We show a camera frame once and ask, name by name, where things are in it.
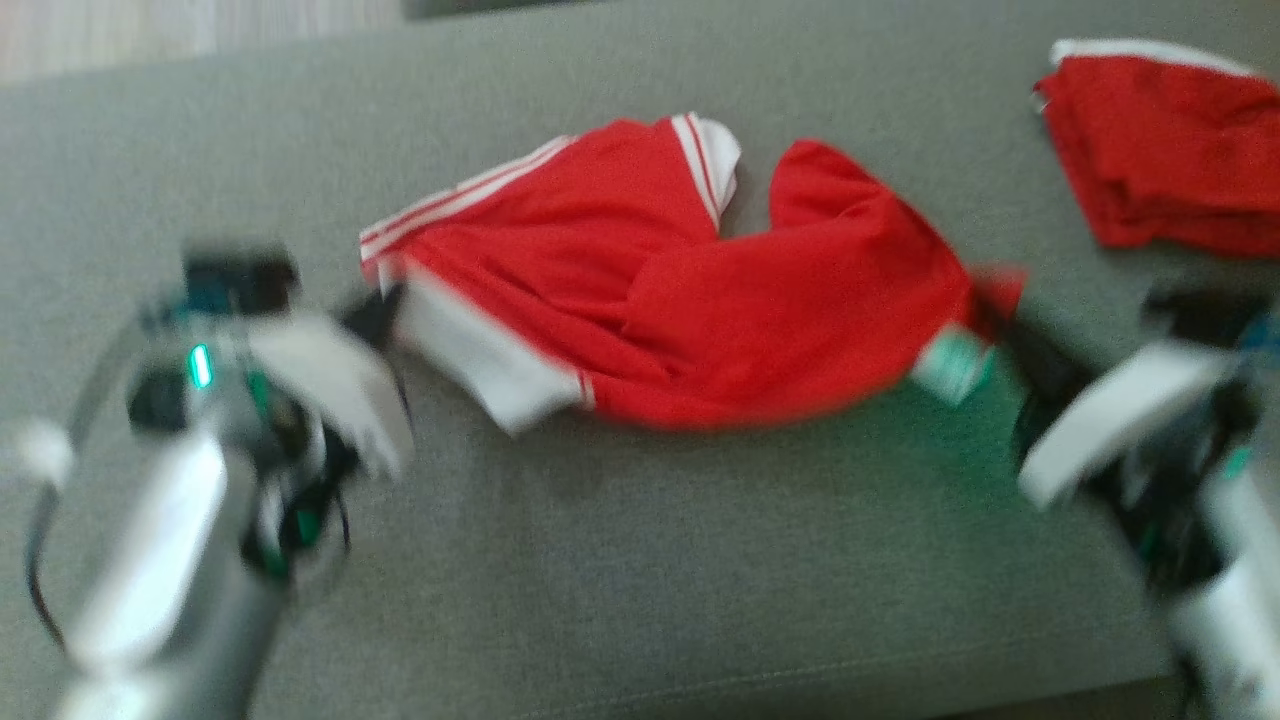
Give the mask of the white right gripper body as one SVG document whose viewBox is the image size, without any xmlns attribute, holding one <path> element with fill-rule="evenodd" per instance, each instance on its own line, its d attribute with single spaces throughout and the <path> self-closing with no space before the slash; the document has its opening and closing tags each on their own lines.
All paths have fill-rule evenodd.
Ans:
<svg viewBox="0 0 1280 720">
<path fill-rule="evenodd" d="M 1236 370 L 1228 351 L 1149 343 L 1088 384 L 1030 446 L 1018 483 L 1038 509 L 1188 413 Z"/>
</svg>

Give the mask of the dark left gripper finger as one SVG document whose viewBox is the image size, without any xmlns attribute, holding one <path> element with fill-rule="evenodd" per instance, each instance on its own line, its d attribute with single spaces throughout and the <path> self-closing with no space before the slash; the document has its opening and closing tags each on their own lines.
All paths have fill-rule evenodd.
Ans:
<svg viewBox="0 0 1280 720">
<path fill-rule="evenodd" d="M 344 328 L 374 350 L 388 350 L 394 334 L 404 284 L 376 290 L 344 306 Z"/>
</svg>

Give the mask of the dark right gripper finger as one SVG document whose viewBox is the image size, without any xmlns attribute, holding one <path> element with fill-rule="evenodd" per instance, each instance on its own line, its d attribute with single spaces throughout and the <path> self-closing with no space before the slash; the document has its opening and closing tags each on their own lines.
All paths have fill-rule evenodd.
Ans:
<svg viewBox="0 0 1280 720">
<path fill-rule="evenodd" d="M 1011 356 L 1029 401 L 1041 413 L 1060 415 L 1092 383 L 1092 366 L 1042 325 L 1018 319 L 1015 311 L 1001 307 L 992 299 L 984 301 L 984 315 Z"/>
</svg>

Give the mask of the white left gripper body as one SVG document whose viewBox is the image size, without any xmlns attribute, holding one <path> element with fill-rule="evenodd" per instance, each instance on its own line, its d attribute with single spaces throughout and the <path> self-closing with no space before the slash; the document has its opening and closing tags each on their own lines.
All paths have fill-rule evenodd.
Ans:
<svg viewBox="0 0 1280 720">
<path fill-rule="evenodd" d="M 413 461 L 410 411 L 390 364 L 328 315 L 251 322 L 247 347 L 268 378 L 314 410 L 374 474 Z"/>
</svg>

